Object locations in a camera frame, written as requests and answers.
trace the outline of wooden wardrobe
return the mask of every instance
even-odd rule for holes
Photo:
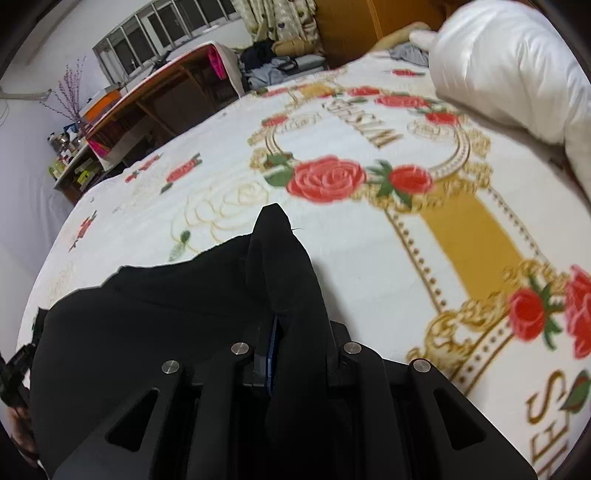
[[[316,21],[331,68],[360,58],[382,37],[422,21],[438,30],[445,9],[433,0],[316,0]]]

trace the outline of bed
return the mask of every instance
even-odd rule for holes
[[[249,94],[81,199],[19,344],[39,307],[187,261],[278,203],[329,317],[384,358],[430,360],[546,478],[591,414],[591,219],[559,158],[383,54]]]

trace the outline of silver bolt head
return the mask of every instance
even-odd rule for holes
[[[175,373],[181,366],[176,360],[168,360],[162,364],[162,371],[165,374]]]
[[[350,355],[355,355],[361,351],[361,345],[357,342],[348,342],[343,345],[343,349]]]
[[[422,374],[426,374],[429,370],[431,370],[431,364],[423,358],[415,360],[413,362],[413,367],[417,372],[421,372]]]
[[[244,342],[234,343],[234,345],[232,345],[232,347],[230,348],[234,355],[244,355],[245,353],[248,353],[248,349],[248,343]]]

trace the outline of hand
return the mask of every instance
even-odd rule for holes
[[[11,434],[14,442],[30,454],[37,455],[37,445],[33,439],[31,428],[31,416],[26,408],[8,408],[8,420],[10,422]],[[37,467],[37,462],[26,455],[23,458],[33,467]]]

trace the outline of red rose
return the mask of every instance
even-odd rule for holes
[[[422,106],[430,105],[430,103],[424,98],[413,95],[382,95],[376,98],[375,103],[381,103],[385,106],[403,108],[420,108]]]
[[[80,225],[80,231],[78,231],[78,238],[82,238],[85,235],[91,223],[92,220],[90,220],[90,218],[87,218],[86,220],[84,220],[84,222],[82,222],[82,224]]]
[[[146,163],[144,163],[139,169],[143,170],[143,171],[148,170],[152,166],[152,163],[154,163],[159,158],[160,158],[160,155],[153,156]]]
[[[429,172],[416,165],[404,165],[393,169],[388,180],[395,189],[411,195],[427,193],[433,187],[433,179]]]
[[[544,304],[531,288],[517,290],[509,298],[509,324],[513,334],[530,341],[544,330]]]
[[[457,115],[447,112],[432,112],[425,114],[427,120],[437,125],[457,125],[460,123]]]
[[[281,125],[288,119],[287,115],[276,115],[270,116],[269,118],[265,118],[261,124],[263,127],[274,127],[276,125]]]
[[[177,181],[178,179],[184,177],[187,173],[189,173],[192,169],[194,169],[197,165],[201,162],[197,157],[192,158],[186,163],[183,163],[180,167],[175,168],[172,172],[168,174],[166,177],[166,181],[168,183],[172,183]]]
[[[572,266],[573,279],[566,285],[567,331],[575,337],[574,357],[591,353],[591,278],[580,267]]]
[[[424,73],[420,72],[413,72],[412,70],[408,69],[394,69],[392,73],[398,75],[399,77],[422,77],[425,75]]]
[[[357,162],[327,155],[298,165],[287,191],[312,202],[329,203],[347,198],[364,181],[365,170]]]
[[[351,97],[363,97],[366,95],[379,95],[380,91],[374,87],[363,86],[351,88],[347,93],[351,95]]]
[[[269,98],[269,97],[274,97],[275,95],[279,95],[280,93],[285,93],[285,92],[288,92],[288,91],[289,91],[289,88],[283,87],[283,88],[278,88],[276,90],[272,90],[272,91],[267,92],[267,93],[263,93],[262,96],[265,97],[265,98]]]

